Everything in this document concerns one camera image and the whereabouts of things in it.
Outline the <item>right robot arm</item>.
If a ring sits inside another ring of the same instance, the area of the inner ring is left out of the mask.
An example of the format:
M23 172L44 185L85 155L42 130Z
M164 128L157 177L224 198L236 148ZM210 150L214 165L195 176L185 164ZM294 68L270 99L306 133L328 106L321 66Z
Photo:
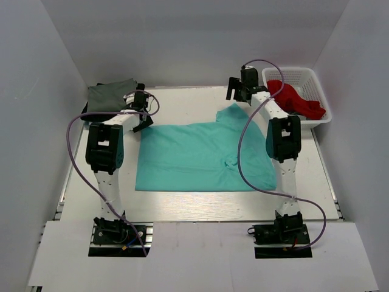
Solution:
M266 152L275 167L276 193L283 198L275 215L277 218L297 218L301 215L295 179L301 151L300 118L281 109L268 89L260 86L258 71L252 66L242 66L239 78L229 78L226 99L259 108L258 114L267 122Z

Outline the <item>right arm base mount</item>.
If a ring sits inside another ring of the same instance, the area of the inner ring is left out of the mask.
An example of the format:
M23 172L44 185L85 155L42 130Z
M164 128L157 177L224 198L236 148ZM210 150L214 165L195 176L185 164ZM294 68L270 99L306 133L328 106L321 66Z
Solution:
M312 249L308 228L302 224L300 228L285 230L274 222L272 224L255 224L247 230L253 237L256 259L310 259Z

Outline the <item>teal t shirt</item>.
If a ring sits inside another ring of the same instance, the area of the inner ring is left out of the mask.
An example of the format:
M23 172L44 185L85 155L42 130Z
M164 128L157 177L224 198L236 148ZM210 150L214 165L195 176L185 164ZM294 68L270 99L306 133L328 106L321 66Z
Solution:
M265 137L233 104L213 122L160 125L141 132L137 191L250 192L275 190L277 179Z

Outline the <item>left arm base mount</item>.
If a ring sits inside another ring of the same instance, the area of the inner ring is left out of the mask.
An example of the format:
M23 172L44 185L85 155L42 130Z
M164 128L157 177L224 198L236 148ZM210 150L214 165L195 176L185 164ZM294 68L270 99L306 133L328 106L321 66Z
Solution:
M153 239L152 224L128 225L94 223L89 244L89 257L144 258L149 253Z

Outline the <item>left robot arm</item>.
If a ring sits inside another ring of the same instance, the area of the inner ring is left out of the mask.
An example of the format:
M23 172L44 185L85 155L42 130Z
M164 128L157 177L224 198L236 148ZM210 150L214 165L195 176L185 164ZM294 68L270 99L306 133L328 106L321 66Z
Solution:
M125 216L119 191L119 168L124 161L124 135L137 133L151 126L148 112L151 94L137 89L124 95L125 109L104 122L89 126L86 162L97 180L98 191L103 195L101 217L114 221Z

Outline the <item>white plastic basket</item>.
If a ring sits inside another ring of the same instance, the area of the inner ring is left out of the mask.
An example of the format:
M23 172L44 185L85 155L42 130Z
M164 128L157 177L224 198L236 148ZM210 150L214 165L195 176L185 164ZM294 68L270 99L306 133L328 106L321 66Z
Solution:
M326 114L320 120L301 120L302 129L312 129L322 123L328 123L332 119L331 111L325 94L315 72L309 68L283 67L280 71L276 68L262 70L262 79L265 87L271 94L283 90L285 84L300 88L304 99L319 101L320 106L326 110Z

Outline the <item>grey t shirt in basket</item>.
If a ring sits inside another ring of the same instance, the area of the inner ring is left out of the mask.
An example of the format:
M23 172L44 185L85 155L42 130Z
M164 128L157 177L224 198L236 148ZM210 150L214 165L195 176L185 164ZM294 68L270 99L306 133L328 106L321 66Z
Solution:
M301 120L311 120L313 111L308 100L304 99L302 90L294 86L291 88L295 92L290 101L291 114L297 115Z

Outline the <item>red t shirt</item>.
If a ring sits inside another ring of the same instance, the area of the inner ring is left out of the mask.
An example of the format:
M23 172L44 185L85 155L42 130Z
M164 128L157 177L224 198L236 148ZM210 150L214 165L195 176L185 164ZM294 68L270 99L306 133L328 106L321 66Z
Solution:
M320 120L326 114L319 101L302 99L288 84L284 85L283 90L274 97L274 100L285 112L299 114L311 120Z

